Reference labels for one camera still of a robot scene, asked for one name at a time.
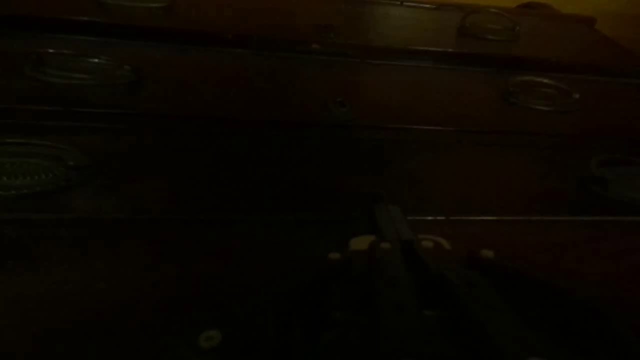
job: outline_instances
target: dresser drawer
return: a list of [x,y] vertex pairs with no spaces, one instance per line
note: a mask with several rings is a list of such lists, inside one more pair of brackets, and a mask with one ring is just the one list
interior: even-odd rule
[[0,216],[358,212],[382,194],[380,150],[348,130],[4,128]]
[[536,134],[636,134],[634,82],[290,58],[292,120]]
[[246,52],[2,34],[2,106],[270,120],[284,68]]
[[600,78],[2,34],[0,104],[226,124],[636,134],[640,86]]
[[638,76],[638,60],[602,36],[590,18],[514,8],[446,6],[428,2],[206,2],[206,0],[64,0],[4,2],[0,14],[60,20],[78,32],[186,36],[258,48],[382,56],[502,58],[500,66],[564,68]]
[[[484,254],[478,266],[484,274],[512,278],[518,284],[518,274],[528,274],[534,284],[572,290],[608,306],[608,314],[614,316],[610,320],[618,320],[614,324],[634,330],[628,340],[640,334],[638,220],[414,220],[410,226],[422,236],[448,240],[452,252],[436,244],[434,258],[476,258],[478,266],[478,254]],[[524,298],[514,304],[536,308]]]
[[594,138],[386,134],[388,202],[414,216],[638,214],[640,148]]

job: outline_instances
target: metal object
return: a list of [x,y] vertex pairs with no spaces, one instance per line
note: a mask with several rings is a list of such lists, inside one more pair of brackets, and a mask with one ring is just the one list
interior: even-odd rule
[[498,8],[474,10],[462,16],[460,34],[490,42],[516,42],[520,24]]
[[106,56],[72,50],[40,50],[24,68],[28,76],[52,84],[130,84],[134,68]]
[[126,6],[126,8],[168,8],[174,0],[98,0],[100,4]]
[[510,104],[544,112],[572,110],[580,100],[580,92],[540,76],[510,78],[504,96]]
[[[504,268],[490,248],[464,264],[436,256],[396,206],[376,206],[376,224],[376,246],[348,252],[340,268],[308,282],[296,302],[294,358],[580,358],[580,338],[556,332],[576,324],[580,302],[568,306],[554,288]],[[584,316],[598,318],[594,308]],[[584,334],[606,338],[602,324]]]
[[74,148],[0,140],[0,196],[28,196],[76,186],[88,178],[90,160]]

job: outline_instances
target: drawer knob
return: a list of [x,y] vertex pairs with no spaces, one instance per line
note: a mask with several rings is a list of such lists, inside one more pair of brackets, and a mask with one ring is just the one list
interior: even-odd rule
[[0,140],[0,196],[28,196],[76,186],[90,160],[74,148],[38,140]]
[[572,110],[580,94],[550,78],[516,76],[506,84],[506,100],[524,108],[558,112]]
[[98,0],[100,4],[108,6],[122,6],[122,8],[168,8],[172,0]]
[[590,190],[596,194],[640,204],[640,158],[632,156],[598,156],[590,162]]
[[54,84],[130,84],[134,68],[106,56],[70,50],[42,50],[26,66],[26,74]]
[[474,10],[462,16],[460,34],[490,42],[516,42],[520,38],[520,24],[496,8]]

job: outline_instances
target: wooden dresser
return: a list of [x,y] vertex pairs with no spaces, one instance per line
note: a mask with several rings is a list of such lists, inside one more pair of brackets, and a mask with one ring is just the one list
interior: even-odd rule
[[[574,264],[640,274],[640,60],[594,24],[422,0],[4,0],[0,344],[164,354],[154,314],[218,284],[222,318],[268,308],[378,202],[532,272],[548,256],[518,248],[572,244],[546,268],[580,290],[606,286]],[[618,248],[580,252],[594,242]],[[626,290],[602,298],[640,302],[606,274]]]

